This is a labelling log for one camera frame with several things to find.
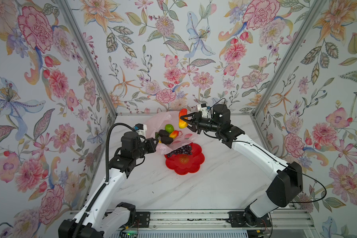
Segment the red yellow mango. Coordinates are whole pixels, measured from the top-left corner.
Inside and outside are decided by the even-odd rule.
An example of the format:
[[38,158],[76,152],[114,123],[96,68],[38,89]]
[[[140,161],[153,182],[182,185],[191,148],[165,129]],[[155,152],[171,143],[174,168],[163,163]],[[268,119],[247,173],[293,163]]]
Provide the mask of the red yellow mango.
[[170,133],[169,137],[172,139],[176,139],[180,135],[179,131],[173,131]]
[[184,118],[184,116],[187,115],[187,109],[181,109],[179,112],[179,122],[178,122],[178,126],[180,129],[184,129],[188,126],[188,122],[186,121],[187,118]]

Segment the dark purple grape bunch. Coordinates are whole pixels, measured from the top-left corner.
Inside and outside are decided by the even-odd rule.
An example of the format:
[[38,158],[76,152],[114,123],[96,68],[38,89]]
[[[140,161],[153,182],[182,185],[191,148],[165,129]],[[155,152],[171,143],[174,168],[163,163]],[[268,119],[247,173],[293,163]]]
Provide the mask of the dark purple grape bunch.
[[171,158],[176,155],[192,155],[192,146],[190,144],[182,146],[166,155],[167,158]]

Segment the green round textured fruit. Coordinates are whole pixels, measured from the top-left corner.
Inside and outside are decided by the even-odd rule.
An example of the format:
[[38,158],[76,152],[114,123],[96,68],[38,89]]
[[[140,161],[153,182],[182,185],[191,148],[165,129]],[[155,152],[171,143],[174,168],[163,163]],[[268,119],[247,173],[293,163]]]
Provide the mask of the green round textured fruit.
[[165,125],[165,130],[169,133],[173,132],[175,129],[174,129],[174,126],[171,125],[171,124],[166,124]]

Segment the dark avocado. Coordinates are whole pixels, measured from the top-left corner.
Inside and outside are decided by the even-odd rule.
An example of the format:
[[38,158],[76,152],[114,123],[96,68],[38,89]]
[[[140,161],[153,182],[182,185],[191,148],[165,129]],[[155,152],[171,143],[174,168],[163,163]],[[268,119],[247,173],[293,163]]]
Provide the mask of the dark avocado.
[[160,141],[162,144],[170,145],[173,143],[174,139],[169,136],[163,136],[160,138]]
[[158,135],[160,137],[169,137],[170,133],[167,132],[166,130],[159,130]]

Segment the pink plastic bag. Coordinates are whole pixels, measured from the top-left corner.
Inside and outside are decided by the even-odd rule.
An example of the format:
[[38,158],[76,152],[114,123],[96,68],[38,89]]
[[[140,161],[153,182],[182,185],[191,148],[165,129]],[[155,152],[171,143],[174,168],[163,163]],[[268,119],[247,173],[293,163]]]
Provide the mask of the pink plastic bag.
[[157,138],[156,153],[165,155],[185,145],[195,142],[198,134],[179,125],[179,112],[161,112],[143,124],[147,126],[145,137]]

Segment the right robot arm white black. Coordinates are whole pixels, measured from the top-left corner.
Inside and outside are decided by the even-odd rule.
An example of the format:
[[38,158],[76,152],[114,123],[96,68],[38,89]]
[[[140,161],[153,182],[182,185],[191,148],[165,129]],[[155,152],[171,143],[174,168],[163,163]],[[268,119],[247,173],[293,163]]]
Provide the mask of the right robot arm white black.
[[296,162],[288,163],[255,143],[242,129],[232,125],[231,111],[224,104],[208,107],[200,104],[196,112],[182,109],[179,126],[197,134],[213,132],[217,140],[241,153],[271,180],[265,194],[244,209],[243,221],[255,227],[265,215],[284,208],[303,191],[302,169]]

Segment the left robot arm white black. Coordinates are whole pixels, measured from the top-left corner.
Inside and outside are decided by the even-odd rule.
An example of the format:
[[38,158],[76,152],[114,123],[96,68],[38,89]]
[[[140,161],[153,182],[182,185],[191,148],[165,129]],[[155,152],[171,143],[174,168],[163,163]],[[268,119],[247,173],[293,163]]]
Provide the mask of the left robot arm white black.
[[135,206],[121,203],[107,213],[113,196],[128,179],[137,160],[156,152],[159,141],[145,138],[135,131],[126,132],[121,147],[106,162],[106,175],[95,194],[73,219],[64,220],[58,229],[60,238],[109,238],[118,229],[132,226],[135,222]]

